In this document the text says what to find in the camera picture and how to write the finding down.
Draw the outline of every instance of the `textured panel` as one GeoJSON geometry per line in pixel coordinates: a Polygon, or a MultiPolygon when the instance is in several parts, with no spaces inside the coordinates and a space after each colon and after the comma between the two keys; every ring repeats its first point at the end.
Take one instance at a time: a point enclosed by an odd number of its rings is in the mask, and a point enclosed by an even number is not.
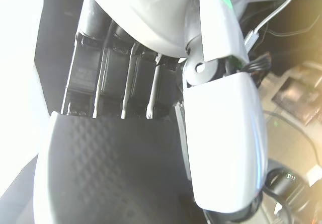
{"type": "Polygon", "coordinates": [[[37,163],[48,164],[47,174],[35,178],[48,177],[35,196],[49,202],[35,198],[35,206],[49,205],[54,224],[187,222],[178,196],[191,186],[170,122],[56,117],[37,163]]]}

